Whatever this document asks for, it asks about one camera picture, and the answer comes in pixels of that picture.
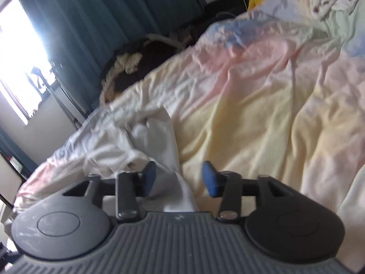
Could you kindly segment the teal curtain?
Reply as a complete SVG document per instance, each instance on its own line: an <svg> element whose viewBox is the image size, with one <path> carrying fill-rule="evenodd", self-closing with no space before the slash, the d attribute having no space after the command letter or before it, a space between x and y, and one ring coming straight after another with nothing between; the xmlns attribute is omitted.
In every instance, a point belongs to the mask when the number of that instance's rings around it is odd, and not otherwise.
<svg viewBox="0 0 365 274"><path fill-rule="evenodd" d="M61 85L85 111L96 108L100 74L115 50L166 35L200 16L205 0L19 0Z"/></svg>

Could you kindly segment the white garment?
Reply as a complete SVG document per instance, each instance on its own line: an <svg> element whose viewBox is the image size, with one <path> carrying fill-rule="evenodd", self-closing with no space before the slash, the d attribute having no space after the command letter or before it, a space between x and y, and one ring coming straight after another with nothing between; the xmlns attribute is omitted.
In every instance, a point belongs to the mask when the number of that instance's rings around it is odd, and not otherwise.
<svg viewBox="0 0 365 274"><path fill-rule="evenodd" d="M156 180L150 195L139 198L138 203L151 211L197 211L192 192L181 176L173 123L164 108L133 113L105 126L93 137L95 144L63 169L69 183L90 174L106 179L142 171L153 161Z"/></svg>

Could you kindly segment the pastel rainbow bed sheet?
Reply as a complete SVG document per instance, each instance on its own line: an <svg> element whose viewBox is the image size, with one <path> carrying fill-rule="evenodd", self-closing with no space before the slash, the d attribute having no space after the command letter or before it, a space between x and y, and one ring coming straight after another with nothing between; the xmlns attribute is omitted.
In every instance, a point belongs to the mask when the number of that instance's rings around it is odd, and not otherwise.
<svg viewBox="0 0 365 274"><path fill-rule="evenodd" d="M182 178L197 210L216 211L201 165L272 176L334 211L338 259L364 265L364 0L311 16L309 0L265 0L211 25L199 41L96 109L20 188L14 215L72 184L63 169L94 134L139 111L171 118Z"/></svg>

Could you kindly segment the dark clothes pile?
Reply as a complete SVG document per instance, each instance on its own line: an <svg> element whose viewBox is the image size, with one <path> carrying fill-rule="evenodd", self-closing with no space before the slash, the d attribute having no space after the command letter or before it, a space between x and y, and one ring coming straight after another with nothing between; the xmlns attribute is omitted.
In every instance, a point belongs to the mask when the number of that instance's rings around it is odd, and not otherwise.
<svg viewBox="0 0 365 274"><path fill-rule="evenodd" d="M102 91L98 104L103 106L169 58L196 44L208 27L218 21L246 12L249 0L216 0L203 7L203 13L170 31L167 36L148 34L115 50L102 70Z"/></svg>

